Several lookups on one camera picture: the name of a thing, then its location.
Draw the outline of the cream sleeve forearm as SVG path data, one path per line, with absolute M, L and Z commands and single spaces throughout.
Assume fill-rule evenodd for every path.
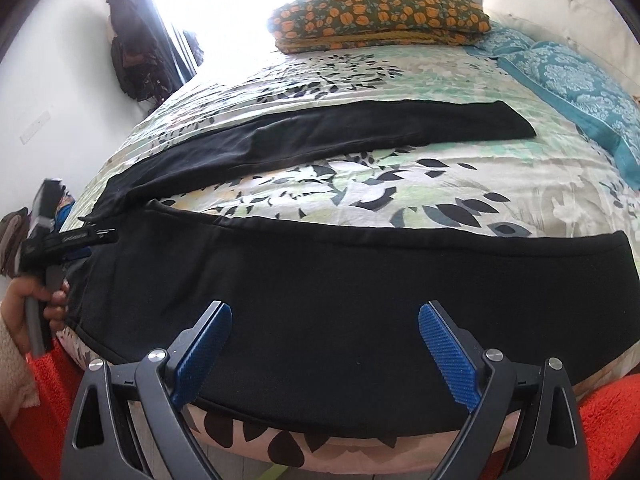
M 24 356 L 17 349 L 6 322 L 0 330 L 0 410 L 6 426 L 11 427 L 23 408 L 39 406 L 38 388 Z

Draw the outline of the person's left hand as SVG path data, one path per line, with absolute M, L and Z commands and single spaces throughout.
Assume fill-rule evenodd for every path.
M 65 327 L 68 281 L 47 289 L 39 278 L 23 275 L 10 281 L 1 301 L 1 316 L 22 356 L 38 359 L 50 349 L 52 337 Z

